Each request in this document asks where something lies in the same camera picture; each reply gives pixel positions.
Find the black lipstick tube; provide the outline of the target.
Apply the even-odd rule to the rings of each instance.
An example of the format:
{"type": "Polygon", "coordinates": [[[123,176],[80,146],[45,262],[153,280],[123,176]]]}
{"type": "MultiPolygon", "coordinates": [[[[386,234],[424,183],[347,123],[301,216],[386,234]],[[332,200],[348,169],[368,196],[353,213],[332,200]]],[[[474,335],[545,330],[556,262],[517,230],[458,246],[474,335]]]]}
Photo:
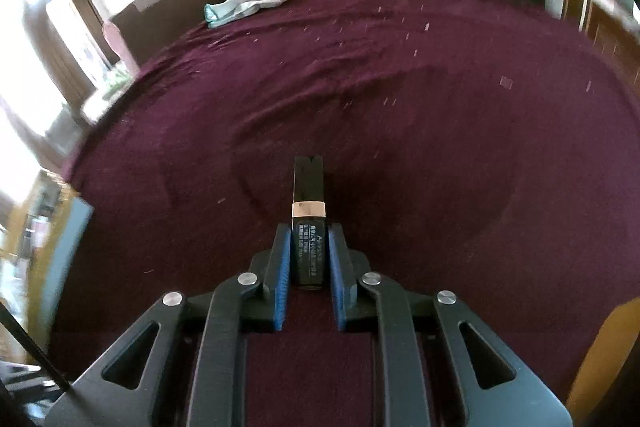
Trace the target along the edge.
{"type": "Polygon", "coordinates": [[[324,274],[326,202],[321,156],[294,160],[292,239],[300,286],[320,288],[324,274]]]}

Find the yellow taped foam box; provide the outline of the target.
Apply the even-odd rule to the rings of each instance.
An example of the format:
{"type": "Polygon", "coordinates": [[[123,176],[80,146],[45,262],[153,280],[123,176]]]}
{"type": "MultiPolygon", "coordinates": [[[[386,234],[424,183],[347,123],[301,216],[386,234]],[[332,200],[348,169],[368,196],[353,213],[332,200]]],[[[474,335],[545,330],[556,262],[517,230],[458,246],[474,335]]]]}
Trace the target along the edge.
{"type": "Polygon", "coordinates": [[[48,350],[53,323],[77,248],[93,214],[93,207],[68,184],[61,187],[49,231],[30,265],[27,332],[48,350]]]}

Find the maroon bed cover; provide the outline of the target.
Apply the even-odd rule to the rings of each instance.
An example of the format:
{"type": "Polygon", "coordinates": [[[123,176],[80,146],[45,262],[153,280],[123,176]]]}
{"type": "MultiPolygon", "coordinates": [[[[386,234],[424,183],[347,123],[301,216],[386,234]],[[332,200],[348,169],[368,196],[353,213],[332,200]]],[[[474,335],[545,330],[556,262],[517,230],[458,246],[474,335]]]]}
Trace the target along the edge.
{"type": "MultiPolygon", "coordinates": [[[[639,102],[577,30],[506,0],[288,0],[189,31],[70,164],[93,214],[52,343],[79,378],[156,300],[212,293],[291,229],[283,325],[245,325],[241,426],[376,426],[373,337],[335,317],[329,231],[407,291],[452,291],[566,407],[639,298],[639,102]],[[321,156],[320,288],[294,160],[321,156]]],[[[639,340],[578,426],[639,421],[639,340]]]]}

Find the white teal gloves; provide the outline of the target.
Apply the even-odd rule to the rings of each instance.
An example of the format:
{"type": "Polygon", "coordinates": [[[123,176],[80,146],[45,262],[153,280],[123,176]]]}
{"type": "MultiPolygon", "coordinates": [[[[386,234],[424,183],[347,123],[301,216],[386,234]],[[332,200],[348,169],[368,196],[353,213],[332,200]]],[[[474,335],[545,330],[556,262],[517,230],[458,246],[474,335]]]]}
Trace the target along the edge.
{"type": "Polygon", "coordinates": [[[288,0],[226,0],[204,6],[204,20],[209,28],[217,28],[249,17],[260,10],[277,8],[288,0]]]}

